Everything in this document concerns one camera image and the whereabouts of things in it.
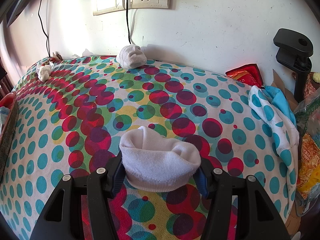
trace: white wall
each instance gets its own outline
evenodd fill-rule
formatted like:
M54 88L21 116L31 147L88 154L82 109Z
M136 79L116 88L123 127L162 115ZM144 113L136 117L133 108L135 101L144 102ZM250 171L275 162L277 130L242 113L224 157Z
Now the white wall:
M33 0L4 30L8 58L19 66L47 54L39 2ZM81 56L85 49L114 55L128 44L125 11L93 16L91 0L43 0L41 15L51 51L63 58ZM171 9L130 10L129 16L135 19L132 40L148 58L217 73L257 63L265 84L271 84L274 68L293 90L291 72L276 62L273 45L277 30L288 28L312 40L313 70L320 71L320 26L304 0L171 0Z

